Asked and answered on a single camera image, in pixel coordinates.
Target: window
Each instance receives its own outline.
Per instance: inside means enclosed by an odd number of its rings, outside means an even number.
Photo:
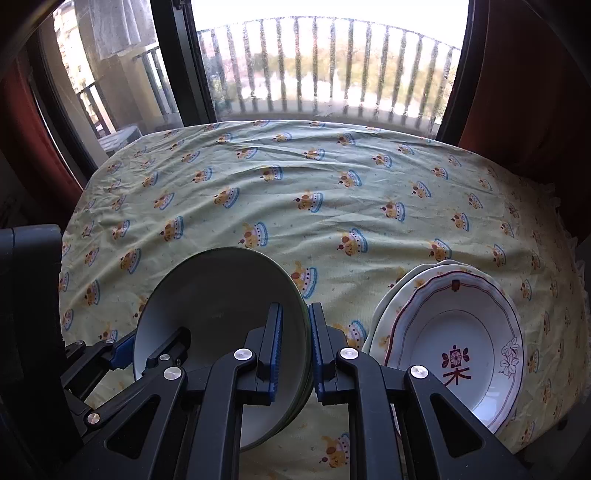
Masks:
[[[456,75],[467,0],[193,1],[221,120],[309,118],[435,137]]]
[[[142,135],[183,126],[147,5],[67,0],[40,29],[57,93],[97,165]]]
[[[434,138],[462,48],[472,51],[464,34],[472,38],[473,9],[473,0],[367,9],[343,0],[337,11],[316,0],[229,0],[223,9],[66,0],[36,35],[67,119],[60,128],[99,166],[142,135],[213,121],[314,117]],[[446,120],[440,133],[464,121]]]

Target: white plate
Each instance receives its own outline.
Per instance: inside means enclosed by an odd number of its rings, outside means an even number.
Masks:
[[[424,272],[425,270],[429,270],[429,268],[437,267],[438,265],[462,265],[460,262],[456,262],[455,260],[443,260],[436,264],[422,264],[414,267],[410,272],[408,272],[405,276],[403,276],[400,280],[398,280],[394,286],[388,290],[387,294],[384,295],[384,298],[380,300],[378,306],[374,310],[374,314],[371,317],[371,325],[369,327],[369,335],[363,344],[363,348],[361,349],[364,353],[369,353],[371,348],[371,342],[374,339],[374,334],[376,332],[376,328],[378,327],[378,323],[382,318],[382,315],[388,304],[394,298],[394,296],[399,292],[399,290],[405,286],[413,277],[419,275],[419,273]]]
[[[414,281],[425,283],[394,321],[385,364],[424,365],[496,432],[509,417],[523,375],[525,352],[513,302],[496,281],[465,266],[430,269]]]

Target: sky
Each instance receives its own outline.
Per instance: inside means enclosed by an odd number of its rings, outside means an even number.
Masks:
[[[271,17],[341,17],[405,28],[458,48],[462,48],[468,12],[468,0],[387,0],[368,4],[360,0],[226,0],[223,8],[216,2],[193,0],[192,6],[197,30]]]

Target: balcony railing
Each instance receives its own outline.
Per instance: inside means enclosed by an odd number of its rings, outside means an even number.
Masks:
[[[335,17],[253,20],[197,38],[220,119],[315,116],[429,136],[460,54],[410,30]]]

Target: plate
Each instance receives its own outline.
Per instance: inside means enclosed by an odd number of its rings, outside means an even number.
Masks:
[[[369,328],[368,337],[366,338],[365,343],[363,344],[363,348],[361,349],[362,352],[369,353],[369,350],[371,348],[371,342],[374,338],[374,334],[375,334],[376,328],[378,327],[378,323],[380,321],[380,318],[382,317],[384,311],[388,307],[388,304],[390,303],[392,298],[413,277],[416,277],[417,275],[419,275],[419,273],[422,273],[425,270],[429,270],[430,268],[435,268],[438,265],[460,265],[460,262],[456,262],[455,260],[442,260],[436,264],[422,264],[417,267],[414,267],[410,272],[408,272],[405,276],[403,276],[400,280],[398,280],[394,284],[394,286],[388,290],[387,294],[384,295],[384,298],[382,298],[382,300],[380,300],[380,302],[378,303],[378,306],[375,308],[374,314],[371,317],[371,326]]]
[[[415,278],[425,283],[392,325],[385,364],[404,370],[424,365],[495,433],[521,387],[519,315],[488,275],[459,265],[432,270]]]
[[[251,277],[240,287],[232,279]],[[134,376],[174,331],[191,331],[187,371],[212,365],[243,347],[246,334],[264,326],[272,302],[283,306],[279,385],[270,407],[244,406],[241,448],[252,448],[284,428],[303,408],[311,389],[311,334],[307,306],[291,277],[251,249],[227,247],[194,255],[171,270],[150,295],[139,318]]]

